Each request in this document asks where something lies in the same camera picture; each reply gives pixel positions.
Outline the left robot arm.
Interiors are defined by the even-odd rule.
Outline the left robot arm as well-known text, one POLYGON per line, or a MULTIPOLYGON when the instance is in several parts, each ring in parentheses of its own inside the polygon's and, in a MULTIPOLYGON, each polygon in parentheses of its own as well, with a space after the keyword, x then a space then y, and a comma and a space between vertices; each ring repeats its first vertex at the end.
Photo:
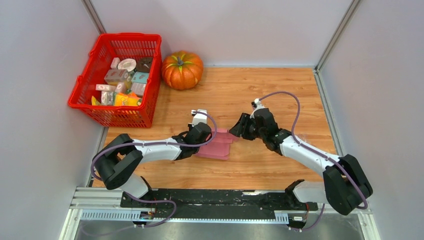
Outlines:
POLYGON ((188 131, 161 141, 132 139, 123 133, 93 158, 93 169, 108 190, 121 189, 140 207, 148 207, 153 194, 147 181, 135 174, 141 163, 190 158, 209 140, 212 129, 198 123, 188 131))

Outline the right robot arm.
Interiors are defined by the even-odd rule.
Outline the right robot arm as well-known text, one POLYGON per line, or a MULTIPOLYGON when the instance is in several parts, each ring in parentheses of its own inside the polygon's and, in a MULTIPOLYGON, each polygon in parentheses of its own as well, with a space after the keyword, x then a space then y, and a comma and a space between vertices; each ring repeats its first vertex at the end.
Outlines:
POLYGON ((351 154, 339 156, 310 145, 290 130, 280 128, 268 108, 242 113, 229 133, 253 141, 261 139, 272 152, 293 159, 322 177, 322 182, 299 179, 286 189, 285 203, 299 209, 304 203, 328 204, 341 215, 366 209, 373 194, 359 161, 351 154))

